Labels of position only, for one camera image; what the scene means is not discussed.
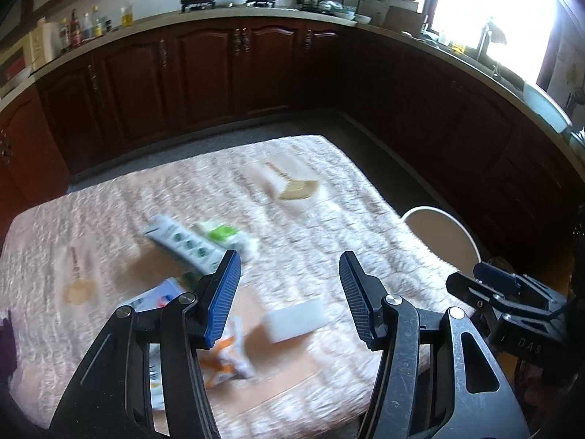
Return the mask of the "pink embroidered tablecloth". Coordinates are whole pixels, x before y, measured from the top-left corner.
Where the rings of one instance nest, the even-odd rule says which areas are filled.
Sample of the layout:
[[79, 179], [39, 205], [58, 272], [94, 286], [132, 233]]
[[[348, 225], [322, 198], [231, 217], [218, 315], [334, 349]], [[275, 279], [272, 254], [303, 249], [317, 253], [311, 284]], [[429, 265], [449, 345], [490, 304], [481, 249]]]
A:
[[1, 310], [16, 333], [12, 396], [50, 424], [67, 383], [115, 308], [189, 266], [148, 238], [153, 220], [198, 257], [209, 222], [257, 244], [231, 313], [251, 379], [215, 386], [225, 438], [305, 438], [365, 411], [379, 357], [360, 341], [338, 276], [352, 251], [368, 274], [416, 307], [455, 304], [453, 268], [433, 254], [339, 148], [281, 138], [133, 172], [34, 207], [12, 222], [1, 254]]

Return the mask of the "orange white snack wrapper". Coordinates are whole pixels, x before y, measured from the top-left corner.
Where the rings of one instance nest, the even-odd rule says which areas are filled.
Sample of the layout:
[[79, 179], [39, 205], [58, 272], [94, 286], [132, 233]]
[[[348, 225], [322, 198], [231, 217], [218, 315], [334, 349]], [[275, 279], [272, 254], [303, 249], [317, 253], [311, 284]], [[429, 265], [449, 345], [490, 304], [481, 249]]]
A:
[[245, 352], [242, 319], [230, 317], [211, 350], [199, 350], [198, 362], [205, 387], [213, 389], [231, 379], [251, 379], [254, 367]]

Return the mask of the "white bowl on counter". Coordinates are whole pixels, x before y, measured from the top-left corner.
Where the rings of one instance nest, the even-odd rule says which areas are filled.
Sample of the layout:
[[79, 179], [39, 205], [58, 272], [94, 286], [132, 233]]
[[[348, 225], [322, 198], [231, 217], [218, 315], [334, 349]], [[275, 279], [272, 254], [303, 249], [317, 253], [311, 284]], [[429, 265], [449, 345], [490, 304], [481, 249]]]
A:
[[361, 14], [355, 14], [354, 20], [359, 24], [369, 25], [372, 21], [372, 18]]

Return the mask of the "white foam sponge block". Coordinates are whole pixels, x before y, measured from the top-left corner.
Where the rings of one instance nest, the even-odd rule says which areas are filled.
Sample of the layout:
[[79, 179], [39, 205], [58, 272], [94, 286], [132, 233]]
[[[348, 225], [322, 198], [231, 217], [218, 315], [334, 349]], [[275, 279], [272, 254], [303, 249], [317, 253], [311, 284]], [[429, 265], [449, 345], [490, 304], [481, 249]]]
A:
[[327, 324], [319, 299], [287, 306], [263, 315], [261, 324], [273, 344], [311, 333]]

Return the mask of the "white green milk carton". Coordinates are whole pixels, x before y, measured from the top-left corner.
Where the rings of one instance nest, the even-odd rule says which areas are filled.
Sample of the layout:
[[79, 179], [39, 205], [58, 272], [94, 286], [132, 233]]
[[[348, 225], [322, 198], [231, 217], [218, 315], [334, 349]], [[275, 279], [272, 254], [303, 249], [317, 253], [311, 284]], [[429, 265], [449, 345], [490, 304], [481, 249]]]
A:
[[204, 275], [215, 273], [225, 255], [222, 247], [168, 216], [155, 216], [144, 234]]

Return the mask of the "cream microwave oven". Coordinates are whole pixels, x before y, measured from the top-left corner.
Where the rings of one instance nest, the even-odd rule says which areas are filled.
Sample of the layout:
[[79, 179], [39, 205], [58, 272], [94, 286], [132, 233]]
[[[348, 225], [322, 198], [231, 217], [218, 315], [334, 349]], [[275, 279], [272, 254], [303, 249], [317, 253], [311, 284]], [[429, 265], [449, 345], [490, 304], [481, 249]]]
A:
[[1, 53], [1, 97], [11, 90], [11, 81], [33, 63], [32, 39], [22, 37], [11, 48]]

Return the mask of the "dark sauce bottle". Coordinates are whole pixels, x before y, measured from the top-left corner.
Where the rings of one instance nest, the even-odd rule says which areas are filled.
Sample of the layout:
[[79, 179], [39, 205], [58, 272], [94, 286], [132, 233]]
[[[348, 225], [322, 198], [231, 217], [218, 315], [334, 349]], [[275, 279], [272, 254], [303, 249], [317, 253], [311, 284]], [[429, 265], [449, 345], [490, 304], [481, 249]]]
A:
[[82, 31], [78, 20], [78, 13], [75, 9], [71, 11], [71, 20], [69, 21], [69, 32], [71, 33], [71, 46], [78, 48], [82, 43]]

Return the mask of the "yellow oil bottle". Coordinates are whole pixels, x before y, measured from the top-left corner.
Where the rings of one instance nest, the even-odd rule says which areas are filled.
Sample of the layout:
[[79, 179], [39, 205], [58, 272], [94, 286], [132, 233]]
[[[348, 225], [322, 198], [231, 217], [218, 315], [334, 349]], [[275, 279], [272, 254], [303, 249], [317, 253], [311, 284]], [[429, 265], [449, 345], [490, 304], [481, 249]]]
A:
[[121, 25], [123, 28], [131, 27], [134, 24], [134, 12], [132, 0], [123, 0], [121, 7]]

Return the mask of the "white box with colour dots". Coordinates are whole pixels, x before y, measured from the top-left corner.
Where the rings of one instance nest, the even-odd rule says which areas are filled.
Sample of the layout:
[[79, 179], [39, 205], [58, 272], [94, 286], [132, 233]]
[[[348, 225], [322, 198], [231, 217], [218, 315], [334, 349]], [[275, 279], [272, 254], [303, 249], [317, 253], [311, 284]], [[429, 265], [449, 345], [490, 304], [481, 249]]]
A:
[[134, 309], [137, 315], [141, 315], [145, 311], [164, 308], [183, 293], [186, 293], [186, 289], [175, 278], [167, 278], [153, 288], [121, 302], [117, 308], [129, 306]]

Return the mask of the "dark wood lower cabinets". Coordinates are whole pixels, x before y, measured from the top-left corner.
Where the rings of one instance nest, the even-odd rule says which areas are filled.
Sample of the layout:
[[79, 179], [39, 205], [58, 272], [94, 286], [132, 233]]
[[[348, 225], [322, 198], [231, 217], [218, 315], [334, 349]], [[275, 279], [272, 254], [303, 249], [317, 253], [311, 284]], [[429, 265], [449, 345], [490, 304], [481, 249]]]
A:
[[584, 169], [545, 117], [443, 50], [301, 15], [150, 22], [35, 71], [2, 103], [1, 223], [121, 155], [293, 109], [362, 124], [488, 249], [568, 247]]

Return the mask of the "green white wet wipe pack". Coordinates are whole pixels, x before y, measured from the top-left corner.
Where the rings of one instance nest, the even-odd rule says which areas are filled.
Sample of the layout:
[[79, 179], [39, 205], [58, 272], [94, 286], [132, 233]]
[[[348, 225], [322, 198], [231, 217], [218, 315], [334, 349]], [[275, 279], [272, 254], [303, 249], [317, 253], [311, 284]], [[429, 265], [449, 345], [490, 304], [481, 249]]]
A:
[[196, 221], [195, 229], [225, 250], [236, 251], [243, 263], [255, 260], [258, 256], [258, 239], [230, 224], [217, 220]]

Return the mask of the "wooden cutting board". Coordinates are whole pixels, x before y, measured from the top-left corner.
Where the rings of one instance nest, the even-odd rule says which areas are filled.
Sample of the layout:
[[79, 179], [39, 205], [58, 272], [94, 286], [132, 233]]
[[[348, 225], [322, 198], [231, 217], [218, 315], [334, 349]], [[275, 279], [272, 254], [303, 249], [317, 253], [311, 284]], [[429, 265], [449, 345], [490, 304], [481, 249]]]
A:
[[406, 32], [417, 37], [422, 30], [425, 15], [415, 11], [390, 6], [382, 27], [397, 33]]

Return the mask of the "white paper bucket bin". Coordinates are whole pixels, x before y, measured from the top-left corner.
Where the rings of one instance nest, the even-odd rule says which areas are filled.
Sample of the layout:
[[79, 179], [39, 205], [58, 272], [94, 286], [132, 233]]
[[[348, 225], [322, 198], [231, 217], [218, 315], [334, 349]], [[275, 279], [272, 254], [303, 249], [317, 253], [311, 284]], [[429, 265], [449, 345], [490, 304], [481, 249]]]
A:
[[401, 219], [432, 253], [471, 277], [481, 261], [480, 253], [472, 236], [456, 218], [436, 207], [418, 206]]

